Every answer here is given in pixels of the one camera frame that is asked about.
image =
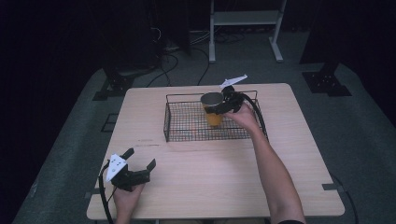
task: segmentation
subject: cup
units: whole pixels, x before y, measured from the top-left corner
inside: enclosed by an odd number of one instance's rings
[[[201,103],[205,110],[207,123],[210,126],[218,126],[221,124],[223,116],[216,113],[207,112],[207,110],[214,109],[217,105],[223,102],[223,95],[220,92],[208,92],[201,97]]]

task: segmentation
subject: floor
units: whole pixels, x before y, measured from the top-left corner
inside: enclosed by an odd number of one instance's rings
[[[136,78],[133,88],[218,85],[225,78],[244,74],[248,75],[246,84],[288,83],[334,183],[342,186],[340,196],[346,208],[340,217],[308,217],[308,223],[358,223],[357,218],[359,223],[392,223],[396,219],[395,128],[359,77],[342,64],[335,75],[351,96],[311,92],[302,72],[318,71],[322,64],[299,64],[308,32],[280,33],[283,63],[275,60],[270,34],[228,36],[238,41],[217,44],[217,61],[211,64],[205,41],[192,46],[191,55],[170,53],[162,58],[163,69]],[[161,75],[163,71],[168,71],[167,77]],[[120,111],[123,100],[121,96],[93,100],[105,81],[102,69],[92,74],[14,223],[107,223],[86,216],[111,138],[111,127],[107,127],[110,132],[103,127],[110,114]]]

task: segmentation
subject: black wire basket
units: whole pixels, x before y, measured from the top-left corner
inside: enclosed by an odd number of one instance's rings
[[[248,94],[256,106],[260,108],[256,91],[244,91],[244,94]],[[245,129],[225,117],[218,126],[208,125],[205,111],[200,101],[202,95],[204,94],[166,95],[165,121],[163,125],[166,142],[249,138]]]

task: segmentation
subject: black cord on floor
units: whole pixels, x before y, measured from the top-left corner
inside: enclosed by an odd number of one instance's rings
[[[352,210],[353,210],[353,214],[355,216],[355,223],[359,224],[359,217],[358,217],[358,211],[356,210],[355,204],[353,203],[352,197],[350,196],[349,192],[344,189],[344,184],[343,182],[341,182],[340,179],[338,179],[337,176],[335,176],[334,174],[330,173],[330,175],[338,182],[338,184],[343,187],[344,193],[346,194],[346,196],[348,197],[350,204],[352,206]]]
[[[206,66],[206,69],[205,69],[204,73],[201,75],[201,77],[200,77],[200,79],[199,79],[199,81],[198,81],[198,83],[197,83],[197,86],[199,86],[199,85],[201,84],[202,79],[203,79],[204,76],[206,75],[207,70],[209,69],[209,65],[210,65],[209,56],[207,55],[206,52],[204,52],[204,51],[201,50],[201,49],[196,49],[196,48],[191,48],[191,49],[195,49],[195,50],[201,51],[201,52],[206,56],[206,58],[207,58],[207,66]]]
[[[170,78],[169,78],[169,76],[168,76],[167,73],[170,72],[170,71],[172,71],[173,69],[176,68],[176,66],[178,65],[178,58],[177,58],[176,56],[172,55],[172,54],[166,54],[166,56],[173,57],[173,58],[176,60],[175,65],[173,65],[173,66],[172,66],[169,70],[167,70],[167,71],[164,71],[164,70],[163,70],[163,72],[162,72],[161,74],[159,74],[158,76],[156,76],[154,79],[152,79],[152,80],[150,81],[150,83],[146,86],[146,88],[149,87],[157,78],[159,78],[159,77],[161,77],[161,76],[163,76],[163,75],[166,75],[167,80],[168,80],[168,85],[170,85]]]

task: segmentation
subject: dark background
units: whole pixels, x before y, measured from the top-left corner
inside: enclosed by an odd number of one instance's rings
[[[184,46],[188,44],[188,29],[208,29],[208,0],[145,2],[0,1],[0,216],[6,222],[18,212],[95,71],[108,62],[155,66],[152,56],[161,53],[151,46],[150,25],[161,26],[165,37]],[[235,10],[279,6],[279,1],[227,3],[217,0],[218,10],[227,6],[235,6]],[[335,48],[341,63],[359,75],[393,124],[395,8],[390,0],[289,1],[282,24],[282,30],[288,32],[312,30],[302,63],[323,63],[328,50]],[[138,16],[139,22],[122,19],[128,10],[135,12],[131,15]],[[179,23],[171,22],[177,17],[181,18]],[[140,41],[150,50],[137,47],[142,46]]]

